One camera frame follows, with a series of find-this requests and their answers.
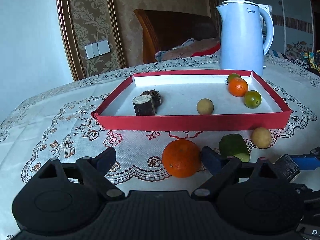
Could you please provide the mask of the small orange tangerine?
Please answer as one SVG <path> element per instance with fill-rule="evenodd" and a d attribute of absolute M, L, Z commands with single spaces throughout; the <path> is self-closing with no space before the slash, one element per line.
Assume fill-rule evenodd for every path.
<path fill-rule="evenodd" d="M 201 167 L 200 148 L 189 140 L 172 141 L 163 150 L 162 164 L 171 176 L 190 177 Z"/>

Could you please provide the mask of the brown longan fruit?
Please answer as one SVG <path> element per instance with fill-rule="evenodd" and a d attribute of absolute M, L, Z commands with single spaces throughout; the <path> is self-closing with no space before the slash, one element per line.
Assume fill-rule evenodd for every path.
<path fill-rule="evenodd" d="M 258 148 L 267 148 L 272 141 L 272 134 L 268 129 L 259 127 L 252 132 L 251 140 Z"/>
<path fill-rule="evenodd" d="M 214 111 L 214 104 L 207 98 L 201 99 L 197 103 L 196 109 L 200 115 L 211 115 Z"/>

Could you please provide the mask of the green tomato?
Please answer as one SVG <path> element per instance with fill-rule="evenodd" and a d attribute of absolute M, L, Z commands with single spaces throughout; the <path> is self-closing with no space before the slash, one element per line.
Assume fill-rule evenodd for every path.
<path fill-rule="evenodd" d="M 244 95 L 244 104 L 248 108 L 255 109 L 260 106 L 262 101 L 261 95 L 256 90 L 249 90 Z"/>
<path fill-rule="evenodd" d="M 234 78 L 241 78 L 241 76 L 236 73 L 229 74 L 229 76 L 226 79 L 227 84 L 229 84 L 229 82 Z"/>

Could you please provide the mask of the dark sugarcane cylinder piece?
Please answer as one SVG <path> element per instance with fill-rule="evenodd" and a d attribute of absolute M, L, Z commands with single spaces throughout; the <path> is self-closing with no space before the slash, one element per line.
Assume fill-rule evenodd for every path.
<path fill-rule="evenodd" d="M 136 116 L 156 115 L 152 96 L 140 95 L 132 100 Z"/>

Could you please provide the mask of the large orange tangerine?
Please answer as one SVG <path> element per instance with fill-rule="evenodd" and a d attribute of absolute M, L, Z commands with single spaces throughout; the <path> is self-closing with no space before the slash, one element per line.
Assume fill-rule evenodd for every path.
<path fill-rule="evenodd" d="M 240 77 L 232 78 L 228 82 L 229 93 L 236 97 L 243 97 L 247 93 L 248 88 L 248 83 Z"/>

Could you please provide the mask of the round dark sugarcane piece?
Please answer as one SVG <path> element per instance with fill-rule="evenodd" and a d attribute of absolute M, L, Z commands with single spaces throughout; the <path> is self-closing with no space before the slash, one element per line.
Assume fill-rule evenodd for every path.
<path fill-rule="evenodd" d="M 153 105 L 155 108 L 159 107 L 162 104 L 162 97 L 157 90 L 146 90 L 141 93 L 141 95 L 149 95 L 152 97 Z"/>

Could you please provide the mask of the green cucumber piece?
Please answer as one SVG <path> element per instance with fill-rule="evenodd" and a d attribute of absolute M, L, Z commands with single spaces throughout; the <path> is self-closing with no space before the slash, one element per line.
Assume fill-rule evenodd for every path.
<path fill-rule="evenodd" d="M 219 142 L 220 155 L 223 158 L 233 156 L 242 162 L 248 163 L 250 154 L 243 137 L 239 134 L 229 134 L 222 137 Z"/>

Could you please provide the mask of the floral lace tablecloth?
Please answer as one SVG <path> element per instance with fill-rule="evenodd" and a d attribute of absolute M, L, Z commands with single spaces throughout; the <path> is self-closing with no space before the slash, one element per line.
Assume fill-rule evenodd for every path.
<path fill-rule="evenodd" d="M 319 77 L 304 67 L 265 56 L 263 79 L 292 109 L 284 129 L 275 129 L 265 150 L 247 142 L 251 161 L 303 154 L 319 146 Z M 73 163 L 114 147 L 117 159 L 107 179 L 130 190 L 193 191 L 210 176 L 204 168 L 190 178 L 168 175 L 161 162 L 163 148 L 185 138 L 215 148 L 219 132 L 120 131 L 104 129 L 91 113 L 123 80 L 135 73 L 178 69 L 217 69 L 218 56 L 202 56 L 145 64 L 89 77 L 52 89 L 21 103 L 1 124 L 1 239 L 19 232 L 12 201 L 50 158 Z"/>

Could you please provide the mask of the red shallow tray box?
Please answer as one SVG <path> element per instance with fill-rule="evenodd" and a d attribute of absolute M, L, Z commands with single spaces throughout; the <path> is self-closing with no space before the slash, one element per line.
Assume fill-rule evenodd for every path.
<path fill-rule="evenodd" d="M 292 113 L 284 99 L 258 74 L 240 70 L 249 88 L 262 102 L 256 109 L 229 93 L 226 79 L 231 70 L 189 69 L 136 73 L 129 76 L 100 106 L 93 118 L 105 129 L 134 131 L 246 131 L 257 127 L 284 128 Z M 146 90 L 157 90 L 162 104 L 156 115 L 136 116 L 132 100 Z M 200 115 L 201 99 L 214 104 L 211 115 Z"/>

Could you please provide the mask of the patterned pillow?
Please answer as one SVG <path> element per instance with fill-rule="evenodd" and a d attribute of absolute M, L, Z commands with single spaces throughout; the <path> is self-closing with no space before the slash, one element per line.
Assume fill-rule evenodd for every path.
<path fill-rule="evenodd" d="M 207 38 L 200 41 L 190 38 L 182 45 L 176 46 L 171 50 L 158 51 L 155 54 L 155 60 L 159 62 L 193 56 L 212 55 L 217 52 L 220 47 L 221 44 L 218 38 Z"/>

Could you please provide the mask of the white electric kettle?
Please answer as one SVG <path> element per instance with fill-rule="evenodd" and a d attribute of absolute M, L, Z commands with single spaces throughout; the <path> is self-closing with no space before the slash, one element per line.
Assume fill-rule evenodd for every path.
<path fill-rule="evenodd" d="M 250 1 L 228 0 L 216 8 L 222 23 L 220 68 L 263 75 L 264 55 L 274 37 L 268 7 Z"/>

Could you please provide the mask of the wooden bed headboard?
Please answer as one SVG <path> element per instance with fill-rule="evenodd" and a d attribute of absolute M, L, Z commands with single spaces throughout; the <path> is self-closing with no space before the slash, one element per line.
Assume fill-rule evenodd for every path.
<path fill-rule="evenodd" d="M 217 38 L 217 30 L 209 16 L 185 12 L 134 10 L 143 32 L 143 62 L 156 61 L 155 54 L 169 50 L 190 38 Z"/>

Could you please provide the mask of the white wall switch panel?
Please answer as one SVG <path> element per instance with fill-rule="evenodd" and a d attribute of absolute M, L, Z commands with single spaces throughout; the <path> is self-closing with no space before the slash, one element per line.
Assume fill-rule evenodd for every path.
<path fill-rule="evenodd" d="M 85 45 L 85 52 L 88 59 L 107 54 L 111 51 L 108 40 Z"/>

